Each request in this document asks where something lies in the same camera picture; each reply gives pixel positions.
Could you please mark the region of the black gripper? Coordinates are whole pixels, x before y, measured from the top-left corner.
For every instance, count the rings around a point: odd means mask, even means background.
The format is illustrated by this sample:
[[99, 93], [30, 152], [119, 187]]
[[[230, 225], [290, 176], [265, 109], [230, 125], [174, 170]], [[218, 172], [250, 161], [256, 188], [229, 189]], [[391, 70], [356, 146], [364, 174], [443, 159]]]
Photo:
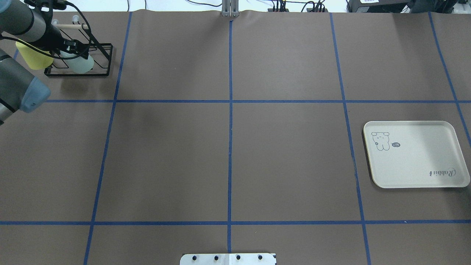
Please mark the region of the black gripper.
[[48, 52], [63, 51], [79, 55], [79, 41], [62, 37], [61, 32], [47, 31], [44, 33], [44, 50]]

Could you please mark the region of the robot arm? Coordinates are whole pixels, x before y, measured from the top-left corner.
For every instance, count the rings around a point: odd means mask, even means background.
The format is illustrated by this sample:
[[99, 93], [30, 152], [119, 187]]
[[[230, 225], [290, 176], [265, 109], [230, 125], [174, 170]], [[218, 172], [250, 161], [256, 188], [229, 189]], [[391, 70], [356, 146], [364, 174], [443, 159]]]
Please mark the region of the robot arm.
[[67, 0], [1, 1], [1, 40], [15, 43], [14, 54], [1, 50], [1, 124], [18, 111], [33, 112], [51, 94], [29, 65], [18, 62], [21, 46], [34, 53], [32, 61], [42, 69], [56, 59], [87, 58], [87, 45], [67, 40], [52, 23], [54, 10], [67, 6], [72, 6]]

